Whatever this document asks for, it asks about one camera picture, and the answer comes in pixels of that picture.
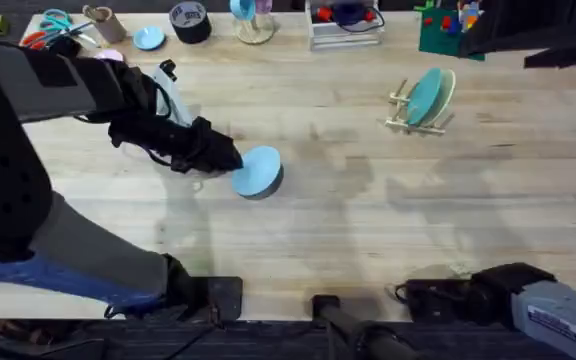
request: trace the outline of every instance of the small blue bowl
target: small blue bowl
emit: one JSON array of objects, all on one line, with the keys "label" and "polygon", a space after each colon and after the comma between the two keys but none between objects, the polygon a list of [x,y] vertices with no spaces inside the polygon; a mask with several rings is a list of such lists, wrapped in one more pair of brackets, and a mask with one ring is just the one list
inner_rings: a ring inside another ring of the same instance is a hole
[{"label": "small blue bowl", "polygon": [[132,43],[140,50],[155,50],[164,43],[166,36],[163,30],[156,26],[146,26],[137,31],[132,38]]},{"label": "small blue bowl", "polygon": [[284,168],[277,149],[258,146],[242,156],[244,167],[233,171],[232,187],[246,199],[263,199],[272,195],[284,178]]}]

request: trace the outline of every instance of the teal plate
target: teal plate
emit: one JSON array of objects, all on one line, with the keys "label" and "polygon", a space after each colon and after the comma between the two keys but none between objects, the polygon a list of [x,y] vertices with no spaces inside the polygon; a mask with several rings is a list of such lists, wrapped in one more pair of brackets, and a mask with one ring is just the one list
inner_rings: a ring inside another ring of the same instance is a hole
[{"label": "teal plate", "polygon": [[408,125],[419,126],[421,120],[428,114],[439,95],[441,86],[441,69],[428,70],[426,75],[419,80],[417,86],[410,94],[408,103]]},{"label": "teal plate", "polygon": [[281,178],[281,157],[277,149],[270,146],[257,146],[242,156],[244,166],[233,171],[232,187],[243,197],[255,197],[273,188],[277,178]]}]

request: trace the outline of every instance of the orange scissors handle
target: orange scissors handle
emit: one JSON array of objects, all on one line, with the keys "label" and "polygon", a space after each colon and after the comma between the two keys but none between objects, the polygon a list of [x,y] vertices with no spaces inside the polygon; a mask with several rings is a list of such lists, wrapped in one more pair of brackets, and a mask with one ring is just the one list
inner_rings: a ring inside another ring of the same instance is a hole
[{"label": "orange scissors handle", "polygon": [[49,33],[46,31],[37,31],[34,32],[21,40],[21,45],[30,47],[34,50],[39,50],[46,46],[46,41],[44,40],[48,37]]}]

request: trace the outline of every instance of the red object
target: red object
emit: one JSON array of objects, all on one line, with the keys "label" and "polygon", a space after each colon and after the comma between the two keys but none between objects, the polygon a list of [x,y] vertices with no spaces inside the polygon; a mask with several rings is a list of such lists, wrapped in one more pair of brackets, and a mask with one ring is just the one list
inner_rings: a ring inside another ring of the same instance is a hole
[{"label": "red object", "polygon": [[372,22],[373,20],[375,20],[375,14],[372,11],[366,11],[366,14],[364,15],[364,20]]},{"label": "red object", "polygon": [[317,10],[317,17],[322,21],[331,21],[332,9],[327,7],[320,7],[319,10]]},{"label": "red object", "polygon": [[450,18],[450,16],[444,16],[444,20],[441,22],[441,28],[444,30],[450,29],[450,23],[451,22],[452,22],[452,19]]},{"label": "red object", "polygon": [[24,47],[30,46],[31,49],[39,50],[46,46],[46,41],[43,40],[48,35],[45,31],[34,32],[21,40],[21,45]]}]

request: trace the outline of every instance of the scissors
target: scissors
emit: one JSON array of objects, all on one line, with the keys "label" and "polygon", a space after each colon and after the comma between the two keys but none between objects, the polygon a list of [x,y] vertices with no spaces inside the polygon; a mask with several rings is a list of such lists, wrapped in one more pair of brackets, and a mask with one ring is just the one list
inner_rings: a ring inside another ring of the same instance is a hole
[{"label": "scissors", "polygon": [[43,19],[39,23],[39,31],[26,36],[21,41],[22,46],[39,50],[59,36],[70,35],[99,47],[99,44],[93,38],[81,33],[83,28],[92,24],[91,22],[75,26],[68,13],[59,9],[48,9],[42,15]]}]

